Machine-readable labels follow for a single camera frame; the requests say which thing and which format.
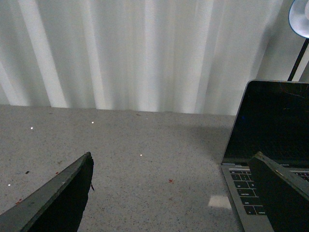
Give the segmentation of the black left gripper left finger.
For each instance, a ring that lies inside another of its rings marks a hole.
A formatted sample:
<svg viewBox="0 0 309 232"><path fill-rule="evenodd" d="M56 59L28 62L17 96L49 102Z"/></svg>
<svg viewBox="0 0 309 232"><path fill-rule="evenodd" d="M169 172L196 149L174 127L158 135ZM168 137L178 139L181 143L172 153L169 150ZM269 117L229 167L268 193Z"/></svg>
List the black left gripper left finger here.
<svg viewBox="0 0 309 232"><path fill-rule="evenodd" d="M94 161L86 152L0 216L2 232L76 232L92 187Z"/></svg>

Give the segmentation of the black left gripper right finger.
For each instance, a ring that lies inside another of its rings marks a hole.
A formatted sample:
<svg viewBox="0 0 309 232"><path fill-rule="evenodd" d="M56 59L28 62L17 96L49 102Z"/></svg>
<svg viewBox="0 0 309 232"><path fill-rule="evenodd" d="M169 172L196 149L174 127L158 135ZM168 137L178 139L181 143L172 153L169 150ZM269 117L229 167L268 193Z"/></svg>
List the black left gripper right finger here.
<svg viewBox="0 0 309 232"><path fill-rule="evenodd" d="M309 230L309 182L257 152L249 167L268 220L276 232Z"/></svg>

